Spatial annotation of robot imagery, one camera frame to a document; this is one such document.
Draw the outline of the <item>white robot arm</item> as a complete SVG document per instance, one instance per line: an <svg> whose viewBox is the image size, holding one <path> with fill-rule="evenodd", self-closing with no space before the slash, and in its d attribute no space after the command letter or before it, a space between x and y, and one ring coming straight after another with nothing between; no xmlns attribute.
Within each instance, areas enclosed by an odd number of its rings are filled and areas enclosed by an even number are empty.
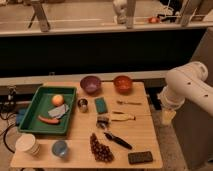
<svg viewBox="0 0 213 171"><path fill-rule="evenodd" d="M199 61L175 67L166 73L166 85L158 95L162 104L163 125L171 124L186 99L213 116L213 87L205 82L207 77L208 69Z"/></svg>

